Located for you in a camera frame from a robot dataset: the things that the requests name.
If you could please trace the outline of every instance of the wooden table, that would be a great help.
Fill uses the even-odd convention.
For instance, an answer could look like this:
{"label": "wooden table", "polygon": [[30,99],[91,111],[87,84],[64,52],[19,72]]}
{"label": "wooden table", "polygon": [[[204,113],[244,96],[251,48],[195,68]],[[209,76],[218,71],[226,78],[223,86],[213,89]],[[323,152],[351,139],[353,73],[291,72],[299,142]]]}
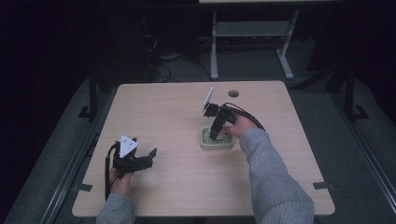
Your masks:
{"label": "wooden table", "polygon": [[[200,131],[213,119],[202,103],[236,104],[254,115],[293,176],[315,202],[315,214],[334,212],[322,175],[285,85],[280,81],[121,85],[110,108],[73,207],[77,217],[97,216],[105,203],[105,157],[122,134],[137,137],[136,156],[158,148],[153,167],[132,178],[132,197],[141,217],[252,216],[248,163],[235,141],[230,150],[202,150]],[[228,91],[239,91],[237,98]]]}

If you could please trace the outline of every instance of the dark background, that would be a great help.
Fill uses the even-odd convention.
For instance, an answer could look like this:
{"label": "dark background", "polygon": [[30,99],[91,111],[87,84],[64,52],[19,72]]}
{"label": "dark background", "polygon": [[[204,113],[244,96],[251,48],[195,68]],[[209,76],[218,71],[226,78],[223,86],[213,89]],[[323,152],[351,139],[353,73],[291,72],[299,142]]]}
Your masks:
{"label": "dark background", "polygon": [[[131,16],[86,9],[99,6],[95,1],[84,6],[47,0],[0,3],[0,221],[73,93],[92,72],[102,91],[122,82],[150,82],[155,76],[142,36],[141,18],[147,12]],[[302,10],[293,35],[318,41],[308,69],[347,62],[396,123],[396,34],[392,32],[396,3],[376,1],[320,10]],[[157,20],[148,22],[149,30],[164,46],[194,52],[195,48],[183,45],[193,46],[196,37],[210,36],[210,30],[202,29],[210,27],[210,12],[172,12],[170,16],[161,11],[150,16]],[[120,37],[120,32],[129,37]]]}

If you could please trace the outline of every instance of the wire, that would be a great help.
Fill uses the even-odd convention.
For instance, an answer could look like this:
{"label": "wire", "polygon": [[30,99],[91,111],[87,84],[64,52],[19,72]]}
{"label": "wire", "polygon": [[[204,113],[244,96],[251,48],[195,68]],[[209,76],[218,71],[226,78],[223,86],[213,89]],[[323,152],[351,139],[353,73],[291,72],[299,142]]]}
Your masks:
{"label": "wire", "polygon": [[106,162],[105,162],[105,199],[107,200],[108,194],[110,193],[110,188],[113,185],[113,183],[110,185],[110,155],[111,151],[116,148],[117,142],[111,146],[111,148],[107,152],[106,156]]}
{"label": "wire", "polygon": [[168,70],[169,75],[166,77],[166,79],[163,79],[163,74],[162,74],[159,70],[157,70],[158,74],[160,75],[161,80],[163,81],[163,83],[165,83],[165,82],[167,82],[167,81],[171,78],[171,76],[172,76],[172,71],[171,71],[171,69],[170,69],[168,66],[166,66],[166,65],[164,65],[164,64],[162,64],[162,63],[159,63],[158,65],[159,65],[159,66],[162,66],[163,68],[165,68],[166,70]]}
{"label": "wire", "polygon": [[262,127],[262,124],[256,118],[254,118],[251,114],[249,114],[247,111],[245,111],[243,109],[232,108],[225,104],[222,105],[220,108],[227,109],[227,110],[230,110],[236,114],[242,115],[242,116],[246,117],[247,119],[250,119],[254,124],[257,125],[258,128],[265,130],[264,127]]}
{"label": "wire", "polygon": [[116,180],[117,180],[117,178],[115,178],[115,179],[113,180],[113,182],[111,182],[110,188],[113,187],[113,184],[116,182]]}
{"label": "wire", "polygon": [[225,105],[232,105],[232,106],[234,106],[234,107],[236,107],[236,108],[238,108],[238,109],[240,109],[240,110],[242,110],[242,111],[244,111],[244,112],[247,112],[246,110],[244,110],[244,109],[242,109],[241,107],[239,107],[239,106],[237,106],[237,105],[235,105],[235,104],[232,104],[232,103],[225,103]]}

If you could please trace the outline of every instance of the gray sleeve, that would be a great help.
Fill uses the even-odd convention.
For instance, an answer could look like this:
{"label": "gray sleeve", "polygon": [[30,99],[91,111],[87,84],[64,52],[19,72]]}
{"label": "gray sleeve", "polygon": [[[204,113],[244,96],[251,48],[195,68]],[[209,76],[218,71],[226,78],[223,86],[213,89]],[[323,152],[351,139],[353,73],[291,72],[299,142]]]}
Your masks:
{"label": "gray sleeve", "polygon": [[112,194],[96,218],[96,223],[134,223],[134,200],[130,197]]}
{"label": "gray sleeve", "polygon": [[268,133],[244,131],[240,146],[247,156],[256,223],[312,223],[314,203],[289,175]]}

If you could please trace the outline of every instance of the floor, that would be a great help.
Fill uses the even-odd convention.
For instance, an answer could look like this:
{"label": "floor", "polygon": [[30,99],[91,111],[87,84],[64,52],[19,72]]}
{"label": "floor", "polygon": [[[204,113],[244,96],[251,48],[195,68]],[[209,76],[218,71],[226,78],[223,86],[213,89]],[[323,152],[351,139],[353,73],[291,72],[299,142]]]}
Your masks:
{"label": "floor", "polygon": [[[275,52],[278,44],[278,40],[264,40],[259,48],[222,51],[218,55],[219,81],[281,80],[291,87],[316,73],[306,71],[315,44],[313,40],[294,40],[290,44],[287,57],[294,80],[283,76]],[[161,75],[154,82],[164,79],[168,82],[210,81],[207,71],[210,71],[209,52],[204,50],[198,58],[183,55],[174,60],[164,60],[159,66]],[[350,122],[340,106],[343,90],[336,94],[327,93],[324,88],[327,80],[324,78],[304,90],[290,91],[320,171],[325,181],[333,186],[330,194],[335,213],[318,216],[314,223],[396,223],[395,212],[379,187],[364,153],[365,146],[368,146],[380,161],[389,181],[396,184],[396,167],[393,164],[396,159],[395,126],[378,107],[370,90],[358,80],[355,83],[355,105],[362,105],[370,118]],[[80,86],[6,223],[94,223],[94,217],[74,217],[71,209],[94,151],[92,140],[101,132],[115,92],[99,92],[98,114],[89,121],[78,117],[81,108],[89,104],[88,81]],[[143,218],[137,220],[138,223],[144,221]],[[234,221],[247,223],[245,217]],[[228,222],[218,219],[214,223]]]}

